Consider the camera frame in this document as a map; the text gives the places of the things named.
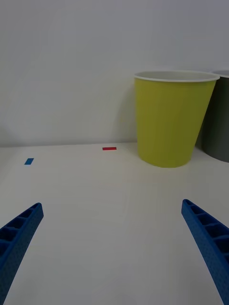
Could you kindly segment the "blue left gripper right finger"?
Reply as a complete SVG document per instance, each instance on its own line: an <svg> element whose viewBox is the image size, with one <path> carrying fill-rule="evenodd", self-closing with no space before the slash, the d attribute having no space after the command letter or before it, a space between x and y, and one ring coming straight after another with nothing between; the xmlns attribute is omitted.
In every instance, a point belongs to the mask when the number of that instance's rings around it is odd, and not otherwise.
<svg viewBox="0 0 229 305"><path fill-rule="evenodd" d="M223 304L229 304L229 229L188 199L181 214L198 246Z"/></svg>

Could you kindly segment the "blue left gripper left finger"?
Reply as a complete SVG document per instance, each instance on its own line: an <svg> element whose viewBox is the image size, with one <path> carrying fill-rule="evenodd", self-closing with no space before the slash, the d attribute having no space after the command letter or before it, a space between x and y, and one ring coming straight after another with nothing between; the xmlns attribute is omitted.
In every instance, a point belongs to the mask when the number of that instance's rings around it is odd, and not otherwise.
<svg viewBox="0 0 229 305"><path fill-rule="evenodd" d="M42 219L42 204L36 203L0 229L1 305Z"/></svg>

